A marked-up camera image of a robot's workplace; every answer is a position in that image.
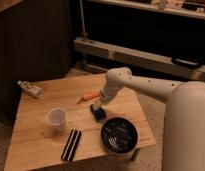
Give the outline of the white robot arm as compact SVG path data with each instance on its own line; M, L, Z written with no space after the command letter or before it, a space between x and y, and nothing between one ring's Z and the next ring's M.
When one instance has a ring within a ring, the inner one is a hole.
M205 171L205 82L133 76L127 67L113 68L93 109L110 103L124 87L166 104L162 171Z

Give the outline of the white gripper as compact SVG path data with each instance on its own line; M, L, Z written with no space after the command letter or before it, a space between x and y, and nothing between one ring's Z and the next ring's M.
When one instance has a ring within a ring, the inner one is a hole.
M102 105L107 105L110 103L118 94L118 87L109 83L106 83L103 88L100 90L99 100ZM98 111L101 108L102 111L106 112L106 107L97 104L92 105L92 109L94 112Z

